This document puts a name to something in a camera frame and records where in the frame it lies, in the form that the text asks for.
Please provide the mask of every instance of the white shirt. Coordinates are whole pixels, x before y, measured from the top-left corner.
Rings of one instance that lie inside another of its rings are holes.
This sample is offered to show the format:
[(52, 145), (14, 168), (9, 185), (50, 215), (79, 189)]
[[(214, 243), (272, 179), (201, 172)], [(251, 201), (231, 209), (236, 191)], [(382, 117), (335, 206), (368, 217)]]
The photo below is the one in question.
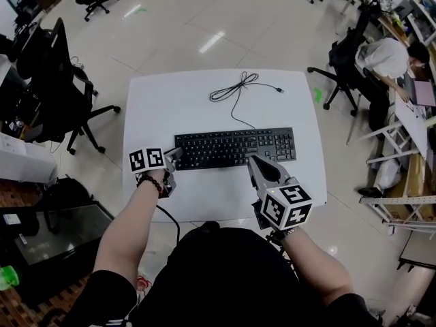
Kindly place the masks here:
[(356, 54), (356, 63), (362, 69), (367, 68), (395, 80), (407, 72), (409, 54), (402, 43), (386, 38), (361, 46)]

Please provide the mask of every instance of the plastic bag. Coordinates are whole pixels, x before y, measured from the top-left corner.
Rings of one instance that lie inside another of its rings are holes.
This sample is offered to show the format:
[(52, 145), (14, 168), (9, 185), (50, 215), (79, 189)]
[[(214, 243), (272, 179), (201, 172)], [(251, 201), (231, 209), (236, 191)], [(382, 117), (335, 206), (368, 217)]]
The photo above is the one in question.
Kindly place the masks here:
[(401, 180), (400, 165), (396, 159), (383, 161), (379, 173), (378, 186), (383, 190), (394, 187)]

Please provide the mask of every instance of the black and white pattern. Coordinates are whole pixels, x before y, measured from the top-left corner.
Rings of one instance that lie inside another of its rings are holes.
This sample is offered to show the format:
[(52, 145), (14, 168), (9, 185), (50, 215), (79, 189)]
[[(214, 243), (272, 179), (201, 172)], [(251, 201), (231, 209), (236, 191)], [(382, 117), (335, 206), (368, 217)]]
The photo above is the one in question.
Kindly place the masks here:
[(161, 149), (147, 149), (146, 153), (150, 168), (164, 166), (164, 158), (162, 157)]
[(129, 154), (130, 168), (133, 173), (145, 169), (145, 159), (142, 149)]
[(312, 200), (300, 185), (290, 185), (286, 188), (280, 188), (280, 191), (290, 204), (299, 204)]
[(284, 207), (284, 205), (282, 205), (269, 195), (266, 195), (264, 209), (262, 213), (265, 217), (268, 218), (269, 221), (271, 221), (276, 226), (280, 226), (285, 211), (286, 207)]
[(311, 204), (307, 204), (291, 209), (285, 223), (285, 228), (304, 223), (306, 221), (307, 215), (309, 214), (309, 211), (311, 210), (311, 207)]

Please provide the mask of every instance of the black hair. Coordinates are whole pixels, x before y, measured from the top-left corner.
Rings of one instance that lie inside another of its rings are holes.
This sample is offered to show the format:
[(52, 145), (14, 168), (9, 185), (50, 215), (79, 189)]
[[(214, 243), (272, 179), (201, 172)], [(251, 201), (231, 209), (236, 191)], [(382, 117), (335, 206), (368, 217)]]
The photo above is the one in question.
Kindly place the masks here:
[(419, 41), (415, 41), (407, 49), (410, 57), (416, 58), (419, 62), (427, 64), (430, 61), (430, 53), (427, 47)]

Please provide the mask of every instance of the white cube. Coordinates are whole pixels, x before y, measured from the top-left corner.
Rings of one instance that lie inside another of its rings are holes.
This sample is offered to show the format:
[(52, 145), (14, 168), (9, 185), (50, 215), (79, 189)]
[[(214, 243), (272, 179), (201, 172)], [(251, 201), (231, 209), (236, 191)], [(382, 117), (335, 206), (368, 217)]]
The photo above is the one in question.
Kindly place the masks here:
[(267, 189), (261, 214), (279, 230), (307, 222), (313, 201), (299, 184)]

